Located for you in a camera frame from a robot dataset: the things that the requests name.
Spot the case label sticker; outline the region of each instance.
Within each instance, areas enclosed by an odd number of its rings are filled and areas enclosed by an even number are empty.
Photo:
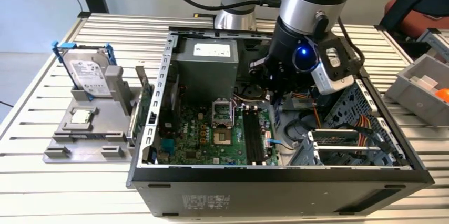
[[[182,195],[182,202],[187,210],[225,210],[229,207],[230,195]]]
[[[110,92],[106,80],[101,72],[99,65],[93,61],[73,60],[70,61],[75,79],[82,85],[83,91],[93,96],[109,96]]]
[[[194,44],[193,55],[205,56],[205,57],[230,57],[230,45],[229,44]]]

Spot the metal chassis frame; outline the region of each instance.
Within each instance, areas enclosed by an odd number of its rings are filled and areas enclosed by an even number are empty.
[[[237,33],[249,33],[250,37],[259,39],[261,36],[265,38],[270,38],[270,33],[261,32],[237,32],[234,30],[214,30],[214,29],[197,29],[197,28],[170,28],[170,31],[177,31],[177,33],[170,33],[167,36],[167,41],[165,44],[163,56],[162,56],[162,64],[159,67],[159,74],[166,69],[163,68],[165,64],[169,64],[169,54],[175,44],[175,35],[183,35],[189,37],[202,37],[202,35],[211,34],[213,38],[237,38]],[[365,215],[387,204],[393,203],[398,199],[406,197],[411,193],[417,192],[419,189],[423,189],[430,184],[434,183],[429,171],[425,169],[425,166],[411,148],[410,143],[403,137],[403,134],[399,130],[399,127],[390,115],[390,112],[386,109],[386,106],[381,100],[381,95],[375,90],[370,80],[369,75],[365,69],[361,70],[359,79],[367,89],[367,92],[374,100],[374,103],[378,108],[379,115],[383,117],[391,132],[397,138],[398,143],[402,146],[402,150],[405,155],[410,161],[410,166],[413,170],[394,170],[394,173],[390,170],[363,170],[363,169],[219,169],[219,168],[194,168],[190,167],[187,169],[171,169],[171,168],[155,168],[150,166],[141,166],[138,160],[141,159],[141,148],[139,142],[135,144],[135,148],[138,151],[137,155],[133,156],[133,160],[130,162],[130,169],[127,173],[126,186],[129,188],[135,187],[137,191],[141,195],[149,195],[147,190],[154,191],[158,188],[165,189],[170,188],[170,183],[181,183],[187,186],[194,182],[201,183],[338,183],[338,182],[351,182],[351,183],[365,183],[365,182],[375,182],[383,184],[385,188],[391,188],[398,185],[397,183],[415,183],[415,187],[401,187],[401,192],[390,195],[369,207],[366,207],[359,212],[335,212],[339,215]],[[157,80],[157,87],[162,87],[163,83],[159,83]],[[151,104],[159,102],[161,97],[151,100]],[[158,114],[158,109],[150,108],[150,112]],[[155,133],[157,123],[146,124],[145,131],[151,131]],[[145,145],[150,143],[151,139],[142,138],[142,142]],[[158,215],[175,215],[175,213],[157,213]]]

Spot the aluminum profile table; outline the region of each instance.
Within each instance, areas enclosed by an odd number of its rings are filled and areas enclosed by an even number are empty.
[[[417,41],[427,42],[434,51],[449,62],[449,29],[430,28],[422,33]]]
[[[62,41],[114,48],[123,79],[138,85],[133,67],[143,65],[150,81],[161,60],[169,26],[211,28],[209,18],[161,18],[91,14],[78,18]],[[271,31],[273,21],[258,22]],[[410,59],[385,32],[347,25],[363,51],[365,69],[383,93]],[[341,35],[338,27],[333,29]],[[129,164],[43,164],[42,152],[70,102],[70,80],[51,55],[0,126],[0,223],[449,223],[449,129],[429,127],[385,100],[430,170],[435,184],[366,217],[301,219],[154,218],[133,190],[125,188]]]

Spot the red chair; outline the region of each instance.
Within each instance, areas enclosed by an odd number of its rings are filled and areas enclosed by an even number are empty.
[[[385,14],[394,3],[395,0],[386,3]],[[397,26],[397,30],[414,39],[422,35],[427,28],[449,29],[449,17],[433,17],[411,10]]]

